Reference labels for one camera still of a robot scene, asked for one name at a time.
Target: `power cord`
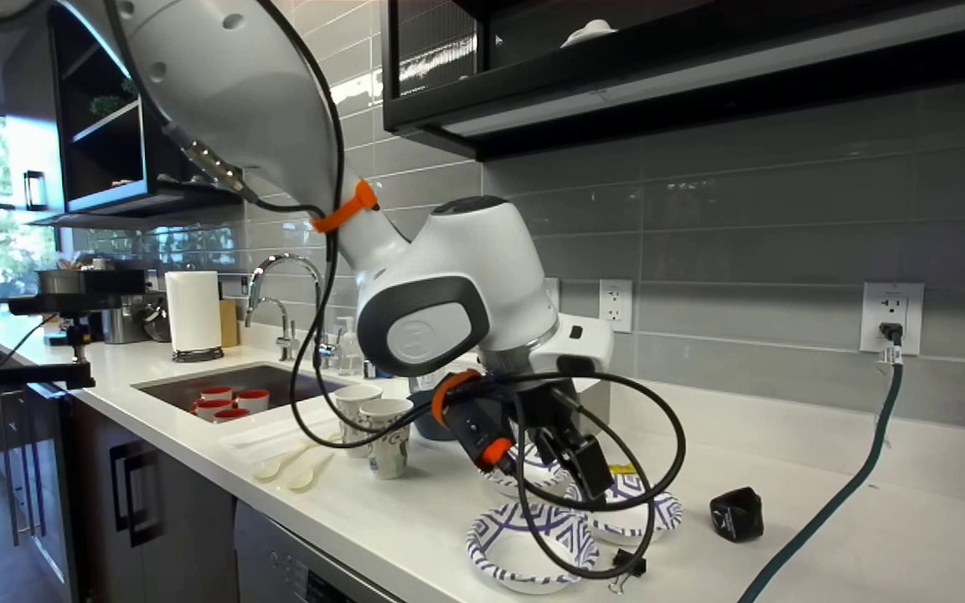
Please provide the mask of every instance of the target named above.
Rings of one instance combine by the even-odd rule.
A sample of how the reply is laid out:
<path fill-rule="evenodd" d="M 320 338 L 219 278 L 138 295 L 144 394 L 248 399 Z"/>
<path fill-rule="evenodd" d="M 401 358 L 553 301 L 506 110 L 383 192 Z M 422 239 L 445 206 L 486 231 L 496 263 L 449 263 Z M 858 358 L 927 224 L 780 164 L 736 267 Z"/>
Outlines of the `power cord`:
<path fill-rule="evenodd" d="M 812 516 L 812 521 L 803 530 L 797 530 L 784 550 L 779 550 L 779 557 L 770 562 L 763 562 L 763 571 L 750 581 L 750 586 L 745 591 L 741 603 L 755 603 L 766 582 L 791 562 L 791 557 L 855 495 L 855 489 L 862 489 L 862 482 L 875 471 L 880 451 L 884 451 L 884 435 L 887 435 L 887 418 L 894 407 L 894 399 L 903 392 L 904 382 L 904 363 L 899 356 L 904 328 L 894 322 L 880 326 L 880 338 L 887 340 L 884 348 L 884 363 L 893 364 L 893 386 L 875 426 L 875 441 L 869 460 L 862 462 L 862 469 L 819 508 L 819 516 Z"/>
<path fill-rule="evenodd" d="M 333 204 L 328 204 L 328 206 L 338 212 L 338 206 L 343 206 L 343 186 L 346 186 L 346 135 L 343 135 L 343 122 L 338 122 L 338 105 L 333 100 L 333 86 L 328 86 L 328 80 L 324 80 L 315 54 L 310 49 L 310 45 L 296 45 L 296 46 L 298 46 L 298 54 L 304 57 L 304 62 L 313 68 L 315 83 L 320 83 L 320 90 L 322 90 L 322 98 L 324 98 L 324 107 L 328 107 L 328 122 L 333 122 L 333 135 L 336 135 L 336 154 L 338 154 L 338 158 L 336 158 L 336 186 L 333 186 Z M 298 204 L 296 212 L 310 212 L 313 219 L 324 219 L 315 204 Z M 398 423 L 391 423 L 390 429 L 369 429 L 369 426 L 351 423 L 351 418 L 348 418 L 346 412 L 338 412 L 338 406 L 328 399 L 328 382 L 322 377 L 322 353 L 320 353 L 320 340 L 322 340 L 322 336 L 324 336 L 324 309 L 328 309 L 328 298 L 333 298 L 333 291 L 336 291 L 338 258 L 343 258 L 343 239 L 338 239 L 338 231 L 328 231 L 328 234 L 324 234 L 324 291 L 322 291 L 322 298 L 315 301 L 315 317 L 313 317 L 310 336 L 304 336 L 303 348 L 296 353 L 296 363 L 293 363 L 293 372 L 290 372 L 290 399 L 293 399 L 290 407 L 293 407 L 296 426 L 298 426 L 313 441 L 320 441 L 320 444 L 324 444 L 324 448 L 358 448 L 358 444 L 369 444 L 369 441 L 377 441 L 377 439 L 383 439 L 383 435 L 390 435 L 390 433 L 408 426 L 408 423 L 417 423 L 425 407 L 406 412 L 406 415 L 401 415 Z M 298 382 L 298 372 L 303 372 L 303 364 L 304 364 L 310 344 L 313 344 L 313 372 L 315 372 L 322 402 L 333 407 L 333 415 L 336 415 L 338 423 L 367 433 L 367 439 L 358 439 L 358 441 L 333 441 L 333 439 L 322 439 L 322 435 L 304 423 L 304 415 L 303 415 L 303 407 L 298 407 L 298 402 L 296 402 L 296 382 Z"/>
<path fill-rule="evenodd" d="M 562 505 L 562 508 L 579 508 L 579 511 L 620 511 L 620 508 L 632 508 L 632 505 L 648 505 L 648 530 L 637 544 L 632 554 L 625 554 L 615 559 L 611 571 L 582 571 L 582 566 L 574 566 L 567 562 L 562 557 L 553 554 L 553 545 L 544 538 L 532 511 L 522 511 L 526 516 L 526 530 L 530 535 L 536 538 L 536 545 L 550 557 L 550 562 L 556 562 L 561 571 L 567 571 L 570 577 L 579 577 L 579 581 L 620 581 L 620 577 L 637 577 L 645 573 L 648 566 L 648 550 L 655 544 L 655 521 L 657 521 L 657 508 L 655 508 L 655 499 L 663 495 L 672 489 L 672 482 L 682 476 L 685 469 L 685 460 L 686 460 L 686 435 L 685 435 L 685 423 L 682 415 L 657 394 L 649 392 L 648 386 L 632 382 L 632 377 L 625 377 L 625 376 L 611 376 L 611 372 L 544 372 L 544 376 L 520 376 L 512 382 L 546 382 L 546 377 L 601 377 L 601 382 L 616 382 L 616 386 L 628 386 L 632 392 L 641 392 L 645 399 L 649 399 L 666 418 L 672 418 L 672 429 L 674 429 L 674 441 L 678 441 L 678 451 L 672 460 L 672 469 L 649 482 L 648 480 L 648 469 L 641 464 L 641 460 L 631 451 L 631 444 L 606 426 L 601 423 L 589 407 L 577 406 L 579 415 L 586 415 L 601 433 L 606 433 L 616 448 L 628 456 L 628 462 L 632 464 L 637 480 L 645 482 L 645 493 L 641 495 L 631 495 L 631 499 L 616 499 L 616 501 L 586 501 L 586 499 L 562 499 L 562 495 L 553 495 L 541 487 L 532 487 L 526 476 L 522 476 L 522 456 L 516 456 L 516 495 L 520 495 L 520 505 L 530 508 L 526 501 L 526 493 L 553 501 L 553 505 Z M 526 429 L 522 429 L 522 402 L 516 392 L 512 394 L 512 407 L 516 407 L 516 429 L 520 429 L 520 441 L 526 441 Z"/>

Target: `bottle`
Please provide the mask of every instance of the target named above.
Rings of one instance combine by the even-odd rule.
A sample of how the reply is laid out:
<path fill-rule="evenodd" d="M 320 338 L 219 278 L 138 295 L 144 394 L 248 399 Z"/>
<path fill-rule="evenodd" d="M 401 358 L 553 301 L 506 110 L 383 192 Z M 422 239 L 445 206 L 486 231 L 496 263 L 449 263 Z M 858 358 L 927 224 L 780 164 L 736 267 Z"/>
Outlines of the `bottle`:
<path fill-rule="evenodd" d="M 43 176 L 43 170 L 25 170 L 25 206 L 30 206 L 30 212 L 46 206 L 46 176 Z"/>
<path fill-rule="evenodd" d="M 354 328 L 351 328 L 351 317 L 346 317 L 338 326 L 338 372 L 346 376 L 361 376 L 361 348 L 358 348 L 358 338 L 354 338 Z"/>

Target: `sink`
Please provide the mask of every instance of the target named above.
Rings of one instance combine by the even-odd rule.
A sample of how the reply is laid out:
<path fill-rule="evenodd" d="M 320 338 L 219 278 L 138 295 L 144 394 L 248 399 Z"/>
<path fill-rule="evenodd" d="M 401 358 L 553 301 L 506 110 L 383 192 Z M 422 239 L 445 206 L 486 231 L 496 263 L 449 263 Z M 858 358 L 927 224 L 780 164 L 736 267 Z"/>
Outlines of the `sink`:
<path fill-rule="evenodd" d="M 168 406 L 179 406 L 185 412 L 192 412 L 192 406 L 202 399 L 202 390 L 210 386 L 229 386 L 229 390 L 267 390 L 272 392 L 272 406 L 290 406 L 290 370 L 282 364 L 239 364 L 239 370 L 225 370 L 225 372 L 202 372 L 202 376 L 185 376 L 185 377 L 162 377 L 162 382 L 142 382 L 135 390 L 142 390 L 144 394 L 153 394 Z M 322 394 L 320 382 L 310 376 L 296 377 L 296 399 L 313 399 Z"/>

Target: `wall outlet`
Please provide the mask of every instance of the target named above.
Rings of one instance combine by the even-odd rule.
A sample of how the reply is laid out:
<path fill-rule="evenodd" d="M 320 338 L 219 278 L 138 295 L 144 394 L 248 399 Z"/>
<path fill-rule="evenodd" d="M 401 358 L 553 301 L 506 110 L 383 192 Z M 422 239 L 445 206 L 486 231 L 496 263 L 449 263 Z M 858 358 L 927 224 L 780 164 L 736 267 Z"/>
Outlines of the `wall outlet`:
<path fill-rule="evenodd" d="M 880 322 L 899 322 L 904 338 L 899 353 L 923 353 L 923 286 L 917 282 L 869 282 L 862 287 L 862 353 L 884 353 Z"/>
<path fill-rule="evenodd" d="M 615 326 L 615 332 L 631 332 L 632 291 L 631 282 L 601 282 L 597 315 Z"/>
<path fill-rule="evenodd" d="M 561 282 L 546 278 L 544 287 L 546 287 L 546 298 L 553 301 L 553 309 L 561 310 Z"/>

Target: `faucet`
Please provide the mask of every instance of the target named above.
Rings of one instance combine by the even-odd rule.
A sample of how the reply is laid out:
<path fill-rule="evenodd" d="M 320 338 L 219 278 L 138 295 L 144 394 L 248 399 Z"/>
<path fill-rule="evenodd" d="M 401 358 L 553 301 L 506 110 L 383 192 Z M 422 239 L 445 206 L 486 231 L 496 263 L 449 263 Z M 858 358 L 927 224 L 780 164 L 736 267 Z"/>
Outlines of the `faucet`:
<path fill-rule="evenodd" d="M 320 344 L 320 356 L 322 356 L 322 370 L 338 370 L 343 363 L 343 338 L 346 338 L 348 326 L 338 322 L 336 332 L 324 332 L 322 344 Z"/>
<path fill-rule="evenodd" d="M 253 267 L 253 273 L 245 278 L 245 310 L 243 310 L 243 322 L 245 322 L 245 328 L 248 328 L 248 326 L 253 326 L 253 310 L 256 310 L 262 301 L 277 304 L 282 336 L 276 338 L 276 344 L 282 348 L 282 363 L 293 363 L 293 356 L 296 356 L 296 348 L 298 348 L 296 322 L 290 317 L 284 301 L 262 295 L 266 273 L 267 273 L 276 263 L 282 263 L 282 262 L 298 262 L 298 263 L 304 263 L 304 270 L 310 270 L 310 278 L 313 278 L 313 286 L 315 286 L 315 304 L 322 301 L 322 270 L 320 270 L 310 258 L 303 258 L 303 256 L 277 250 L 277 256 L 262 258 L 262 262 Z"/>

